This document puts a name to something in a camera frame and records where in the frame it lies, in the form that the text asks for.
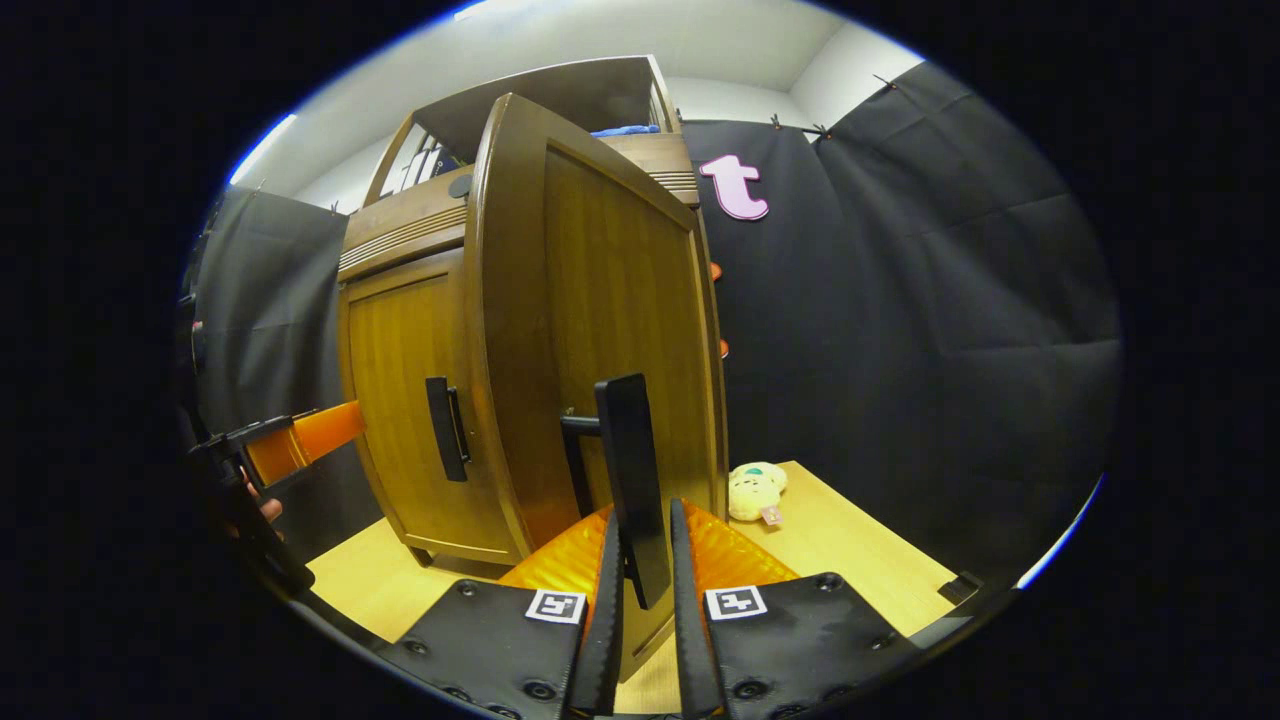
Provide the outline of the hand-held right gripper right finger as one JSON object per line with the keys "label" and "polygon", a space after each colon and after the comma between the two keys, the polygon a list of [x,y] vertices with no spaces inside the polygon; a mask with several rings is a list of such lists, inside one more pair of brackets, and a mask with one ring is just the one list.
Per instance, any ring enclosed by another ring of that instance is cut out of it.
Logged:
{"label": "hand-held right gripper right finger", "polygon": [[817,719],[922,661],[838,573],[800,577],[681,498],[669,533],[684,717]]}

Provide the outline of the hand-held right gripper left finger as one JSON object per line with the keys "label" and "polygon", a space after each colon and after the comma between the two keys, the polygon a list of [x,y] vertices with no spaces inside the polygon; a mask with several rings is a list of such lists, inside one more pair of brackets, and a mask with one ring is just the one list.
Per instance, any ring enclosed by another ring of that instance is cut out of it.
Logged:
{"label": "hand-held right gripper left finger", "polygon": [[485,719],[609,715],[623,569],[620,524],[607,507],[498,582],[456,582],[380,656]]}

